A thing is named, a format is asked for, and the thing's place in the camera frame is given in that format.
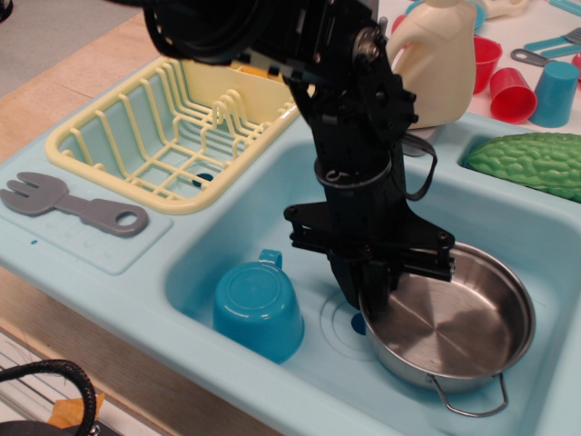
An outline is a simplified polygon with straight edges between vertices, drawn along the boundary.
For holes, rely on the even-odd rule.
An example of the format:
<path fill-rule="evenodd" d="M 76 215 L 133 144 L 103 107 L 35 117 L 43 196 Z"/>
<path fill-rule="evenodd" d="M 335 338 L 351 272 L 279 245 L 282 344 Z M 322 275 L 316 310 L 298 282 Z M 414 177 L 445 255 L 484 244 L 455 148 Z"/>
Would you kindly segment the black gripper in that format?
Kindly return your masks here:
<path fill-rule="evenodd" d="M 365 169 L 347 172 L 314 164 L 325 200 L 295 204 L 284 217 L 296 248 L 327 254 L 333 275 L 349 305 L 366 313 L 383 310 L 403 273 L 448 281 L 455 269 L 451 233 L 409 207 L 402 154 L 390 154 Z"/>

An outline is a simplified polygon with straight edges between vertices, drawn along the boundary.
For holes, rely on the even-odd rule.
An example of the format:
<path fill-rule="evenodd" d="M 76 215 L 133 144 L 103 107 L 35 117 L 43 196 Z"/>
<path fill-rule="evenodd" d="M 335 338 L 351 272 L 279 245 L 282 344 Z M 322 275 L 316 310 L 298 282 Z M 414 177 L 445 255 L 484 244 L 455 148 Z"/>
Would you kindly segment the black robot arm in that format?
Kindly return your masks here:
<path fill-rule="evenodd" d="M 405 273 L 449 281 L 452 234 L 415 215 L 402 141 L 416 97 L 394 74 L 375 5 L 360 1 L 144 1 L 156 49 L 280 75 L 312 131 L 322 203 L 284 216 L 323 253 L 347 301 L 382 302 Z"/>

